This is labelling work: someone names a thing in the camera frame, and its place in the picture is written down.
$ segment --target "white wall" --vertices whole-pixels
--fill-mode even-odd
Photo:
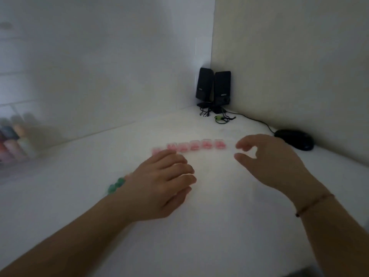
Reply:
[[[214,0],[0,0],[0,125],[44,148],[194,105],[213,16]]]
[[[369,164],[369,0],[216,0],[231,108]]]

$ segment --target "white desk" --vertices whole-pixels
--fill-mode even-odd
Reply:
[[[0,268],[93,206],[152,147],[204,138],[225,139],[229,148],[187,153],[198,181],[185,204],[167,219],[134,225],[93,276],[282,276],[311,264],[292,204],[233,159],[235,142],[257,133],[269,131],[242,116],[219,125],[214,114],[200,117],[191,107],[54,147],[3,171]],[[297,153],[365,224],[369,168],[319,147]]]

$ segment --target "forearm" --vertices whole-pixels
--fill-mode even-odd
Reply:
[[[294,197],[297,210],[329,193],[315,178],[310,180],[313,182],[304,183],[308,189]],[[368,274],[369,235],[334,197],[310,207],[301,219],[316,259],[327,277]]]
[[[0,272],[3,276],[84,276],[104,249],[128,225],[109,217],[101,200]]]

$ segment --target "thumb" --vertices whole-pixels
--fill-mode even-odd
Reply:
[[[175,196],[173,196],[167,203],[164,205],[162,210],[162,216],[168,217],[170,214],[174,212],[179,206],[183,204],[186,199],[187,194],[192,190],[190,186],[178,192]]]
[[[252,172],[253,167],[255,165],[255,159],[250,158],[249,156],[242,154],[242,153],[236,153],[234,155],[235,160],[237,160],[243,167],[245,167],[248,171]]]

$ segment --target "hand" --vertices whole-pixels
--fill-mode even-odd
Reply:
[[[107,196],[117,218],[135,222],[169,216],[196,182],[194,169],[176,151],[165,150],[143,162],[124,185]]]
[[[327,192],[306,169],[301,159],[282,139],[258,134],[249,135],[236,144],[237,149],[258,148],[256,159],[237,153],[234,158],[263,184],[284,193],[296,208]]]

